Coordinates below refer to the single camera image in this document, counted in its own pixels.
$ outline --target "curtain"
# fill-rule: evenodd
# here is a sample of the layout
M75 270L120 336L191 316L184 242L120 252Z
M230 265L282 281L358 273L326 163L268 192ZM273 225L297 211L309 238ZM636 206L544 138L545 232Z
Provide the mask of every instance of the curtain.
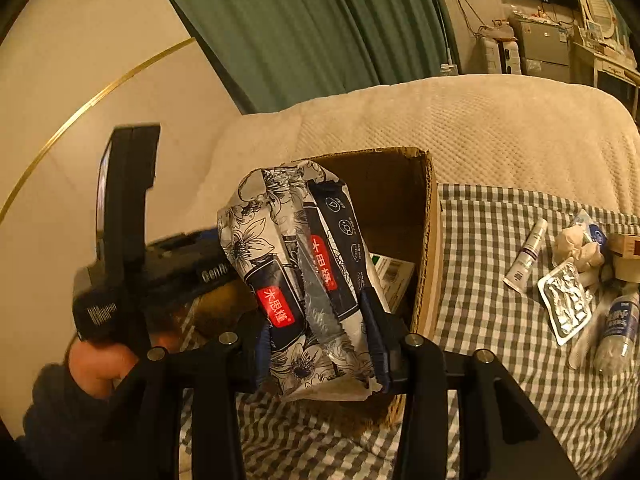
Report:
M243 112L437 75L443 0L171 0Z

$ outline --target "beige quilted bedspread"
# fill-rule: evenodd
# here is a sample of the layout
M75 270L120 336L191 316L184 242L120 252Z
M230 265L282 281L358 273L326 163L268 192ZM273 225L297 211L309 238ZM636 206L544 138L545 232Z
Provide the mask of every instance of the beige quilted bedspread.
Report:
M516 75L438 77L243 116L220 136L188 212L216 210L254 168L323 153L418 146L439 182L518 187L640 214L640 137L613 97Z

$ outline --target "checkered cloth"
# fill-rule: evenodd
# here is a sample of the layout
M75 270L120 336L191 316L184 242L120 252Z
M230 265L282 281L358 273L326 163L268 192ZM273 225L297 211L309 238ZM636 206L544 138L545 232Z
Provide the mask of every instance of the checkered cloth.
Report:
M489 348L527 393L583 479L597 478L618 452L638 416L640 360L615 378L594 373L591 362L567 366L573 341L559 347L535 283L551 268L551 242L584 208L606 233L640 234L640 219L555 196L483 186L438 187L444 229L442 305L435 341L470 354ZM502 282L538 218L549 227L546 249L521 296ZM186 338L186 348L192 345ZM343 438L326 423L265 393L238 395L245 467L253 479L388 478L400 427ZM180 433L182 455L191 452L190 394ZM449 396L447 477L458 471L458 409Z

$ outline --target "silver foil blister pack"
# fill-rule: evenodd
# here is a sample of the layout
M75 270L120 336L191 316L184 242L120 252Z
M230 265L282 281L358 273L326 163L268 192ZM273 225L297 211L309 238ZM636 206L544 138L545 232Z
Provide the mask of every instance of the silver foil blister pack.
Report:
M569 258L538 281L559 345L563 345L589 322L591 309Z

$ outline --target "metal screw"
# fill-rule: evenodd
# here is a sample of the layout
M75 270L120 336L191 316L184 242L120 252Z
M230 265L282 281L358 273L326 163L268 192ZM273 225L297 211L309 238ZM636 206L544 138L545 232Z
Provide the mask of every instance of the metal screw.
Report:
M154 346L146 353L146 358L150 361L161 361L166 355L166 350L161 346Z
M424 338L420 334L407 334L404 336L404 342L409 346L421 346L424 343Z
M218 341L223 345L232 345L238 341L238 335L235 332L224 332L218 336Z
M490 363L494 360L494 353L486 348L482 348L476 352L476 359L478 359L481 363Z

